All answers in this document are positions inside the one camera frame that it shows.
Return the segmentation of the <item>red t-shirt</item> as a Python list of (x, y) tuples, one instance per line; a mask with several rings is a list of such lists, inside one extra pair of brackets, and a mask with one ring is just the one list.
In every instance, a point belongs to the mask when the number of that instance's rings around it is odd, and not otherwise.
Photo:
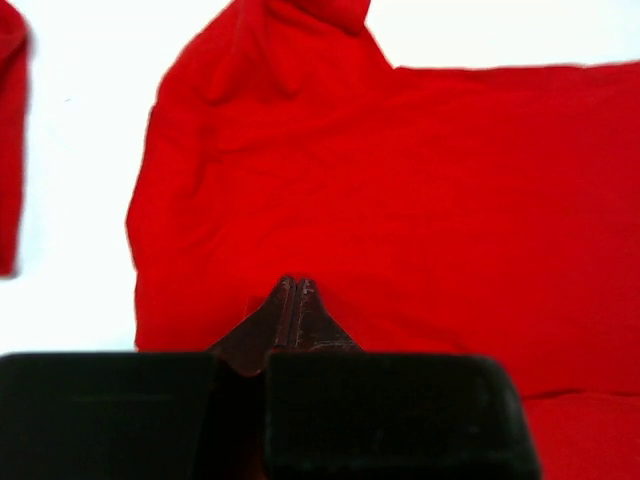
[(15, 273), (23, 204), (28, 29), (9, 2), (1, 3), (1, 275)]
[(127, 215), (142, 351), (283, 275), (364, 348), (487, 354), (548, 479), (639, 475), (639, 66), (390, 65), (365, 1), (235, 1), (151, 110)]

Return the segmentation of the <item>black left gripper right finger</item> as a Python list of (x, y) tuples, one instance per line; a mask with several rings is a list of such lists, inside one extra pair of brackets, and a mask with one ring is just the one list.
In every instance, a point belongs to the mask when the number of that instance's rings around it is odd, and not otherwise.
[(479, 355), (369, 353), (334, 321), (314, 281), (264, 373), (271, 479), (538, 479), (518, 393)]

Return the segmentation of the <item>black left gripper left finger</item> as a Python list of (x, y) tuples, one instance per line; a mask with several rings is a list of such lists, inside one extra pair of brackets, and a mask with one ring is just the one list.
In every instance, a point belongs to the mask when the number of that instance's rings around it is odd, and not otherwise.
[(295, 282), (211, 349), (1, 359), (5, 479), (260, 479), (260, 372)]

